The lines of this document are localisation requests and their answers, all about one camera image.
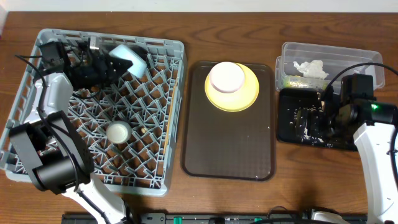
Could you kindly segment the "light blue bowl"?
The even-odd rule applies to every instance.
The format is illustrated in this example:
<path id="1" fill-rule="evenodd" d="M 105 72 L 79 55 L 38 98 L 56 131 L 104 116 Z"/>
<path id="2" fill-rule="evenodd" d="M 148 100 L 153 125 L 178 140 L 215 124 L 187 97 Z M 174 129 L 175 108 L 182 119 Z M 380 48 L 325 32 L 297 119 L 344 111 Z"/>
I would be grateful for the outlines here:
<path id="1" fill-rule="evenodd" d="M 112 57 L 129 60 L 132 65 L 128 68 L 128 72 L 134 75 L 136 78 L 142 78 L 147 68 L 146 61 L 142 59 L 137 53 L 135 53 L 128 46 L 121 44 L 109 52 Z"/>

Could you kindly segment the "white paper cup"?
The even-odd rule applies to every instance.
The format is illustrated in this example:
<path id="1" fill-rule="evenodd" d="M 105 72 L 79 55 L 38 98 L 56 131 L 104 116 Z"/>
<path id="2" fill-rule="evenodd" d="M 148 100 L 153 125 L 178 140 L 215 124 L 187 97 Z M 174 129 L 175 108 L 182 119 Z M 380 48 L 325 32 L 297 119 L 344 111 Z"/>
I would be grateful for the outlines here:
<path id="1" fill-rule="evenodd" d="M 122 144 L 129 140 L 132 134 L 132 128 L 125 121 L 112 122 L 107 130 L 106 137 L 113 144 Z"/>

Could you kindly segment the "yellow plate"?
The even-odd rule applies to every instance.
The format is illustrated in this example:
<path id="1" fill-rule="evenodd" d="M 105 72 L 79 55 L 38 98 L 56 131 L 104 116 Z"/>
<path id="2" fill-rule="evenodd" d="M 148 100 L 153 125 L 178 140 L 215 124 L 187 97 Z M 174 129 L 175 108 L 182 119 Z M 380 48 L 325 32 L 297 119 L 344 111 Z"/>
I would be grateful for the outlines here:
<path id="1" fill-rule="evenodd" d="M 210 84 L 208 73 L 205 79 L 205 93 L 208 100 L 217 108 L 227 112 L 238 112 L 249 108 L 259 95 L 259 81 L 254 72 L 247 66 L 238 64 L 244 74 L 244 85 L 234 93 L 221 93 Z"/>

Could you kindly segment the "colourful snack wrapper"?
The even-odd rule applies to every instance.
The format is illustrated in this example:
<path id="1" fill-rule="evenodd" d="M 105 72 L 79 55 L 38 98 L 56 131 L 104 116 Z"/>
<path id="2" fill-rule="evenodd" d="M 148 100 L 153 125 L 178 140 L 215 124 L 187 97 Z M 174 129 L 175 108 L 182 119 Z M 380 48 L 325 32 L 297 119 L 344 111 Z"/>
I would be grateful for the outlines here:
<path id="1" fill-rule="evenodd" d="M 327 80 L 319 80 L 298 76 L 287 76 L 282 81 L 282 88 L 313 88 L 325 89 L 328 85 Z"/>

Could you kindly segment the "white paper napkin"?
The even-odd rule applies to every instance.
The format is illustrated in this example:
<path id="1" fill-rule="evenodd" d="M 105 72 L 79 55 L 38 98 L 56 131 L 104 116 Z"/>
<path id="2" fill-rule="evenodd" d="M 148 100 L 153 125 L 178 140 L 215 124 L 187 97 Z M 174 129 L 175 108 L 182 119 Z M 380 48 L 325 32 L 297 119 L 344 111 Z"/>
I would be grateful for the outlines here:
<path id="1" fill-rule="evenodd" d="M 324 80 L 328 76 L 328 73 L 323 70 L 323 62 L 321 60 L 312 60 L 311 62 L 303 62 L 301 64 L 294 61 L 294 67 L 302 73 L 305 78 Z"/>

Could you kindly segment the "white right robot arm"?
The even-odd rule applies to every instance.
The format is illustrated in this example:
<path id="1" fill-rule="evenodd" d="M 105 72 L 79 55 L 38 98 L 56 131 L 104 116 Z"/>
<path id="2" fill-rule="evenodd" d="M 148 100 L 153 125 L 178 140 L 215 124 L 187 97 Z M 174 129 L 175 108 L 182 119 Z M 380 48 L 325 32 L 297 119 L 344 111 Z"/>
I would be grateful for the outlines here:
<path id="1" fill-rule="evenodd" d="M 397 106 L 378 103 L 373 77 L 341 79 L 337 109 L 326 109 L 324 135 L 353 143 L 361 159 L 368 199 L 368 223 L 397 223 Z"/>

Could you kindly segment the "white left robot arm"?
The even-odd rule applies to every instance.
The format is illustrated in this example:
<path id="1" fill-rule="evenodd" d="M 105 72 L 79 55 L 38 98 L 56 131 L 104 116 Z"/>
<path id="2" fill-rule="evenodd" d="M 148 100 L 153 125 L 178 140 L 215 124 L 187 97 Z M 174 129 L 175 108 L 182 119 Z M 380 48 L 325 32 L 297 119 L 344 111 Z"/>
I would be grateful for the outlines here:
<path id="1" fill-rule="evenodd" d="M 40 191 L 51 191 L 79 203 L 98 223 L 134 223 L 128 204 L 96 176 L 87 143 L 67 116 L 76 90 L 103 86 L 124 75 L 133 62 L 79 43 L 74 48 L 53 41 L 39 46 L 42 68 L 33 66 L 38 79 L 35 98 L 26 119 L 10 129 L 9 140 Z"/>

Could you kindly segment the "grey dishwasher rack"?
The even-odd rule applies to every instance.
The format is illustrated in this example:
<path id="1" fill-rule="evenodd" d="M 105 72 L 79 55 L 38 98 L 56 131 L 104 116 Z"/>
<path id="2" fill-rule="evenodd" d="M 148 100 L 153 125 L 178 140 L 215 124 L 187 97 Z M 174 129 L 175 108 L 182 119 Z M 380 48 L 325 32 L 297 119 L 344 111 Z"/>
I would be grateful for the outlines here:
<path id="1" fill-rule="evenodd" d="M 43 29 L 32 49 L 32 63 L 41 65 L 39 46 L 51 41 L 78 45 L 95 39 L 105 51 L 124 44 L 141 54 L 147 68 L 142 78 L 125 73 L 96 98 L 69 102 L 68 117 L 93 155 L 96 175 L 107 188 L 123 194 L 162 197 L 170 189 L 187 56 L 181 41 L 128 35 Z M 163 155 L 173 87 L 177 84 L 166 155 Z M 113 144 L 108 126 L 125 121 L 132 128 L 129 140 Z M 148 132 L 141 133 L 141 128 Z"/>

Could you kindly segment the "clear plastic waste bin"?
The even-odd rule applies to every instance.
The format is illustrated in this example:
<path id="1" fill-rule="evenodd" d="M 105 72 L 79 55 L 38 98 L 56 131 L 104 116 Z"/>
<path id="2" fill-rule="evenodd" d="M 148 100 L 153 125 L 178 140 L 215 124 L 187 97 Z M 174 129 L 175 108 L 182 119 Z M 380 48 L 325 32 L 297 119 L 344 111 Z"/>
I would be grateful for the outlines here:
<path id="1" fill-rule="evenodd" d="M 282 81 L 287 76 L 304 77 L 294 67 L 294 61 L 299 64 L 321 60 L 323 70 L 328 73 L 324 79 L 328 83 L 342 70 L 359 63 L 383 63 L 379 52 L 362 49 L 351 49 L 329 45 L 305 44 L 286 42 L 282 45 L 282 55 L 277 57 L 275 63 L 275 88 L 281 90 Z"/>

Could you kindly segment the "black waste tray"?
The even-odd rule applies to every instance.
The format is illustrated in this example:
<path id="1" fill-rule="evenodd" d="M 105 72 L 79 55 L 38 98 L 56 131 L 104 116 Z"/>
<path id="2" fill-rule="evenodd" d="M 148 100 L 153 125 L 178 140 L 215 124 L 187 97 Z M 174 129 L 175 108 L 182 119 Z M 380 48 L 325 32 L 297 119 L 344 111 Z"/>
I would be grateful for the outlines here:
<path id="1" fill-rule="evenodd" d="M 363 124 L 376 122 L 371 109 L 373 93 L 342 88 L 339 94 L 330 91 L 324 100 L 321 97 L 320 92 L 312 89 L 284 88 L 279 94 L 278 140 L 288 142 L 289 122 L 296 109 L 316 107 L 325 113 L 325 131 L 333 143 L 332 148 L 356 151 L 354 133 Z"/>

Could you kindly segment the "wooden chopstick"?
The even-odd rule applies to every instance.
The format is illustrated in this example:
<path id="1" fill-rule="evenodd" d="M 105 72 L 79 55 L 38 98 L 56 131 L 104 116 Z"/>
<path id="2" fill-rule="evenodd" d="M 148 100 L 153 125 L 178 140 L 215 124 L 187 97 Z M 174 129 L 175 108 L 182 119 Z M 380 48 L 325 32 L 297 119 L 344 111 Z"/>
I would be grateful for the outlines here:
<path id="1" fill-rule="evenodd" d="M 173 92 L 172 92 L 172 99 L 171 99 L 171 104 L 170 104 L 170 110 L 169 110 L 169 118 L 167 121 L 167 130 L 166 130 L 166 137 L 165 137 L 165 144 L 164 144 L 164 151 L 163 155 L 166 155 L 167 152 L 167 145 L 169 143 L 169 132 L 171 129 L 171 123 L 172 123 L 172 111 L 173 111 L 173 106 L 174 106 L 174 98 L 175 98 L 175 93 L 177 91 L 177 84 L 173 87 Z"/>

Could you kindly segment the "dark brown serving tray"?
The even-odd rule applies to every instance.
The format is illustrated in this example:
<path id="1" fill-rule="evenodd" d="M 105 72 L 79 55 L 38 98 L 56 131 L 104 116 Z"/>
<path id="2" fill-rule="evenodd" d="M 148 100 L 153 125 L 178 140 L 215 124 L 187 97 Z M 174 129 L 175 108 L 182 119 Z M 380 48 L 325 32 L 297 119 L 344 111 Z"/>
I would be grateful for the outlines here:
<path id="1" fill-rule="evenodd" d="M 274 72 L 248 67 L 259 80 L 259 95 L 247 109 L 226 112 L 210 103 L 205 78 L 213 62 L 197 62 L 190 72 L 181 167 L 193 177 L 267 181 L 276 170 Z"/>

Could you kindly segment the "leftover rice food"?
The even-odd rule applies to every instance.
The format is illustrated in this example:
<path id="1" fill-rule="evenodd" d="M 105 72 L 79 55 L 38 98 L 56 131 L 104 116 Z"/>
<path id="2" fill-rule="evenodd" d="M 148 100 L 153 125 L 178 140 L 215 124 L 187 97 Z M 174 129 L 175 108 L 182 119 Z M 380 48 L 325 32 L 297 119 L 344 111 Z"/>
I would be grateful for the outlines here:
<path id="1" fill-rule="evenodd" d="M 332 148 L 331 139 L 326 136 L 325 113 L 321 108 L 298 108 L 289 122 L 287 141 L 309 146 Z"/>

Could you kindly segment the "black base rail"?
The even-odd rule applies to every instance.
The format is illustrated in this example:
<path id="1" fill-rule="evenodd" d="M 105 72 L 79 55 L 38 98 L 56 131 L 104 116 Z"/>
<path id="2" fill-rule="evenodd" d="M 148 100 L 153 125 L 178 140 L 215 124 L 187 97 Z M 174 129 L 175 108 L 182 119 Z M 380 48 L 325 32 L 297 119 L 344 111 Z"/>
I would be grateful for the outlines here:
<path id="1" fill-rule="evenodd" d="M 302 218 L 310 219 L 315 212 L 330 212 L 340 215 L 342 219 L 348 223 L 366 223 L 367 216 L 363 214 L 342 215 L 335 210 L 313 207 L 306 209 L 304 212 L 288 211 L 286 208 L 274 207 L 267 214 L 260 215 L 220 215 L 220 214 L 167 214 L 167 213 L 143 213 L 138 216 L 139 223 L 146 224 L 174 224 L 174 223 L 252 223 L 268 218 Z M 78 223 L 97 223 L 94 217 L 88 213 L 75 213 L 62 215 L 62 224 L 78 224 Z"/>

